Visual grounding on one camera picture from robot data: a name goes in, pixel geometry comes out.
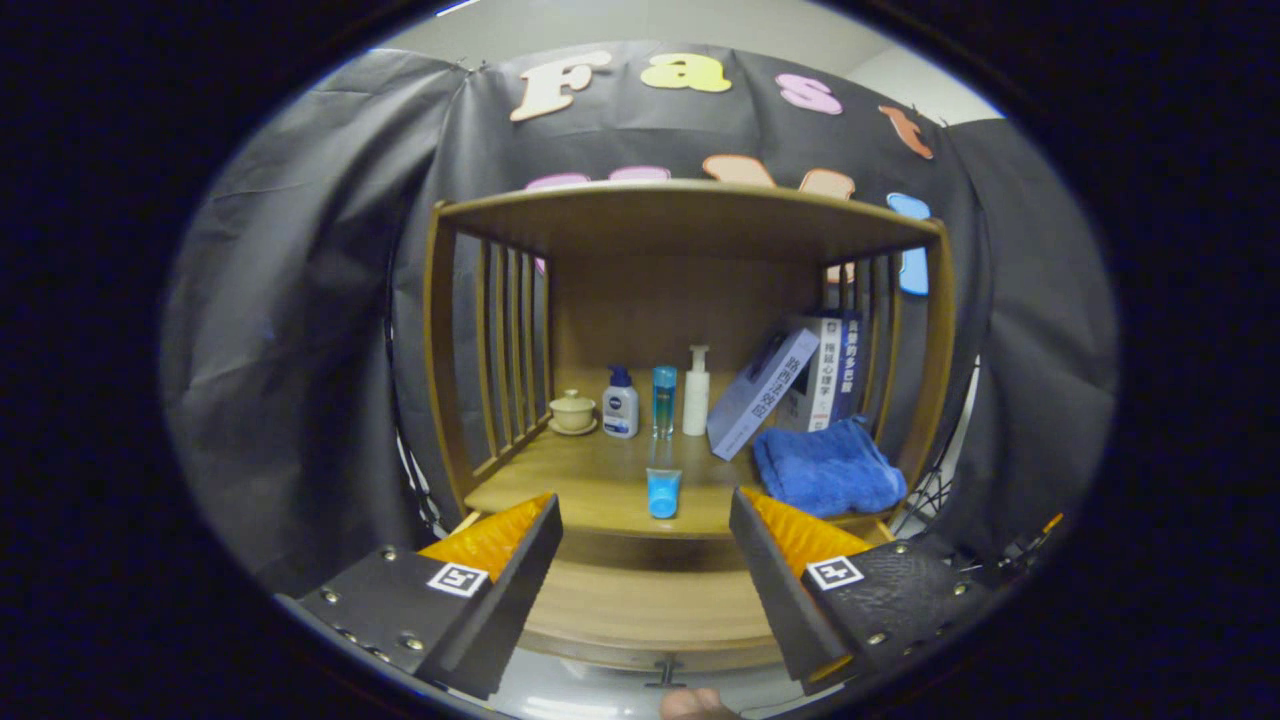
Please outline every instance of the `blue book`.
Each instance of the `blue book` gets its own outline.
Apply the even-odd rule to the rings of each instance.
[[[817,350],[818,336],[805,328],[774,333],[708,413],[707,436],[712,454],[732,460],[800,377]]]

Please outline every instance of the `yellow letter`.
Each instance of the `yellow letter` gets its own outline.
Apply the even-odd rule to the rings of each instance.
[[[561,95],[559,88],[567,85],[573,90],[582,90],[591,82],[591,68],[588,65],[604,65],[612,59],[604,50],[596,50],[529,68],[520,76],[526,82],[525,99],[520,108],[511,111],[511,122],[518,123],[568,108],[573,99]]]
[[[682,88],[692,87],[703,92],[724,92],[733,86],[724,79],[724,65],[707,55],[691,53],[671,53],[649,58],[652,68],[640,73],[640,79],[649,87]]]

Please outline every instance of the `wooden shelf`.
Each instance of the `wooden shelf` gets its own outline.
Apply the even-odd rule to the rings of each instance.
[[[872,546],[893,539],[878,520],[864,520],[852,532]],[[685,671],[781,661],[746,570],[663,571],[559,557],[547,573],[520,644],[644,670],[664,653],[678,653]]]
[[[676,515],[658,520],[649,514],[645,468],[653,464],[655,441],[604,434],[539,433],[524,450],[466,496],[467,506],[499,512],[544,492],[559,493],[566,530],[663,538],[727,538],[733,488],[759,488],[750,448],[726,462],[710,454],[707,437],[678,430],[669,443],[671,461],[682,470]]]
[[[543,258],[838,263],[923,247],[937,225],[887,209],[718,181],[609,181],[444,205],[440,222]]]

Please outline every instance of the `orange letter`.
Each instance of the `orange letter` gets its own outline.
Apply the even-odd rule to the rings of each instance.
[[[652,68],[640,73],[640,81],[649,87],[680,90],[692,87],[703,92],[724,92],[733,86],[724,79],[724,65],[707,55],[671,53],[649,58]]]
[[[712,155],[703,160],[703,169],[721,182],[777,187],[769,170],[759,160],[746,155]]]
[[[520,76],[526,82],[525,99],[520,108],[511,111],[511,120],[518,123],[568,108],[573,104],[573,99],[561,95],[559,88],[567,85],[573,90],[582,90],[591,82],[589,65],[604,65],[611,59],[612,55],[604,50],[596,50],[529,68]]]
[[[804,179],[800,181],[800,192],[849,200],[849,196],[854,193],[854,178],[836,170],[814,168],[805,173]]]
[[[881,113],[888,115],[888,119],[893,122],[893,129],[897,131],[897,136],[902,138],[902,142],[905,142],[908,147],[914,150],[916,155],[924,158],[925,160],[933,159],[933,151],[929,150],[929,146],[920,142],[920,126],[906,119],[906,114],[897,108],[881,105],[879,110]]]

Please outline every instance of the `folded towel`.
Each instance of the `folded towel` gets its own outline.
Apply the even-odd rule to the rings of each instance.
[[[769,428],[751,446],[774,498],[818,518],[879,512],[906,495],[906,480],[852,420],[824,430]]]

